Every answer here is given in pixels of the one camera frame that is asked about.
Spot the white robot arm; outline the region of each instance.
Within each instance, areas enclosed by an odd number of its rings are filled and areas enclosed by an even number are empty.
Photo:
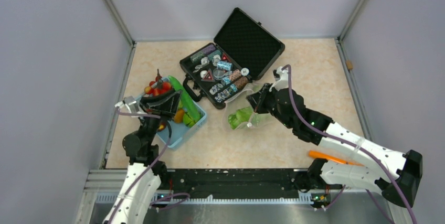
[[[422,178],[422,155],[413,150],[407,153],[393,151],[343,128],[332,118],[306,108],[304,99],[295,91],[289,89],[289,71],[279,67],[273,71],[276,82],[266,83],[263,88],[247,100],[257,113],[270,113],[284,126],[292,129],[299,139],[318,146],[334,149],[349,156],[362,166],[337,164],[325,159],[316,159],[309,168],[309,172],[319,176],[328,185],[342,184],[356,186],[380,193],[392,203],[404,207],[401,197],[396,192],[391,179],[397,182],[401,191],[412,206],[417,189]],[[318,132],[305,125],[294,110],[294,105],[300,116]],[[341,138],[351,142],[354,146],[339,141]],[[369,152],[380,160],[391,179],[381,166],[365,152]]]
[[[150,208],[150,202],[161,185],[159,175],[155,176],[151,169],[143,174],[146,169],[147,167],[142,163],[128,166],[124,184],[111,211],[105,217],[104,224],[143,223],[147,210]],[[139,176],[141,178],[127,192],[127,189]],[[112,222],[109,222],[113,212],[115,214],[112,217]]]

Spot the suitcase handle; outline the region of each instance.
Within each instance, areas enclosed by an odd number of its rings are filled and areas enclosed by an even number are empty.
[[[190,97],[193,99],[193,101],[195,102],[199,102],[201,100],[201,98],[205,97],[206,94],[201,90],[199,92],[199,95],[196,95],[195,92],[193,92],[193,90],[188,86],[188,81],[191,81],[192,78],[186,74],[184,82],[182,83],[182,86],[184,87],[185,91],[187,91],[187,93],[190,95]]]

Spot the gray wall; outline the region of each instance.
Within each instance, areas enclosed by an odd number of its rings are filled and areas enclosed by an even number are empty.
[[[358,0],[113,0],[135,40],[213,38],[240,7],[279,37],[334,37]]]
[[[129,46],[102,0],[0,0],[1,223],[72,223]]]
[[[344,44],[374,141],[423,154],[419,223],[445,219],[444,42],[445,0],[369,0]]]

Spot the open suitcase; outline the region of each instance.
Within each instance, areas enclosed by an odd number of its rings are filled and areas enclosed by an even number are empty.
[[[217,109],[253,80],[259,80],[283,53],[284,44],[241,9],[235,8],[209,43],[179,64],[186,72],[183,86],[196,102],[207,97]],[[188,86],[194,82],[193,89]]]

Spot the plastic bag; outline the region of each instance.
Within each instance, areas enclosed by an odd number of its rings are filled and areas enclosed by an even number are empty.
[[[241,92],[225,102],[226,108],[222,117],[224,130],[254,129],[273,121],[270,114],[254,113],[252,106],[246,100],[246,96],[259,91],[262,86],[263,84],[259,83],[249,83]]]

